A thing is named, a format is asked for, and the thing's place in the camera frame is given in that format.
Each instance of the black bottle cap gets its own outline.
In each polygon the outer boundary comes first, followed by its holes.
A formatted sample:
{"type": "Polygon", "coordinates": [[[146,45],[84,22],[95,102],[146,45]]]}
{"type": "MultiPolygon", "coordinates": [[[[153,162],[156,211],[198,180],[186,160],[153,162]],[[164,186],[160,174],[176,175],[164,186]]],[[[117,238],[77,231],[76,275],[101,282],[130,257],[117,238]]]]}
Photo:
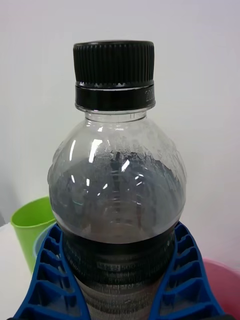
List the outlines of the black bottle cap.
{"type": "Polygon", "coordinates": [[[73,57],[77,108],[127,111],[155,105],[152,42],[76,43],[73,57]]]}

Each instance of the pink plastic container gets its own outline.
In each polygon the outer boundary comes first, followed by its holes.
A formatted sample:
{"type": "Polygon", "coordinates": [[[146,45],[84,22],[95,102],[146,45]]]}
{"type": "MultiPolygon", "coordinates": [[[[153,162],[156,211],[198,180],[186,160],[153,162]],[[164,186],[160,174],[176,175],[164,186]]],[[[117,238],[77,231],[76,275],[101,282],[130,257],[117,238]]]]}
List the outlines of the pink plastic container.
{"type": "Polygon", "coordinates": [[[224,312],[240,320],[240,273],[207,258],[203,261],[208,282],[218,303],[224,312]]]}

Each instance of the white wall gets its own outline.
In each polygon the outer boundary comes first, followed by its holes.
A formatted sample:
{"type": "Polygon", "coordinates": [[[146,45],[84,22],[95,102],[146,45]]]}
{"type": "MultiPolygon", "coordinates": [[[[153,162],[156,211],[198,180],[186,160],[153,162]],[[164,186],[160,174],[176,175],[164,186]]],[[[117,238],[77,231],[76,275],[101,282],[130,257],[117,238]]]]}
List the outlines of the white wall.
{"type": "Polygon", "coordinates": [[[83,119],[72,47],[155,44],[156,107],[188,184],[182,221],[204,256],[240,267],[240,1],[1,0],[0,212],[48,193],[58,144],[83,119]]]}

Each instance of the white table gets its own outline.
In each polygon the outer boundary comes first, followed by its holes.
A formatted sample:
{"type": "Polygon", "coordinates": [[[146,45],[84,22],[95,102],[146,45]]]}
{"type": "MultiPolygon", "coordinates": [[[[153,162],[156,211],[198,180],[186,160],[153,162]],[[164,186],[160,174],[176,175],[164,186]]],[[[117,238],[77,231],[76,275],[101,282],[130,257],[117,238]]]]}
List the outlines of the white table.
{"type": "Polygon", "coordinates": [[[32,274],[10,223],[0,227],[0,320],[13,317],[26,296],[32,274]]]}

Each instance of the green cup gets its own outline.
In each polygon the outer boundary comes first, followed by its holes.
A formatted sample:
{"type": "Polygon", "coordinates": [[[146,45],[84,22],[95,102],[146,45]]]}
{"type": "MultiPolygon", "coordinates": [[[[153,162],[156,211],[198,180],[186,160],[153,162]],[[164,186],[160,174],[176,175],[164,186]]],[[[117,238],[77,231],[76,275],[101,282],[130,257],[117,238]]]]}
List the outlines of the green cup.
{"type": "Polygon", "coordinates": [[[31,272],[33,272],[36,262],[33,255],[34,242],[38,235],[54,221],[55,218],[48,196],[24,205],[11,217],[11,224],[15,229],[31,272]]]}

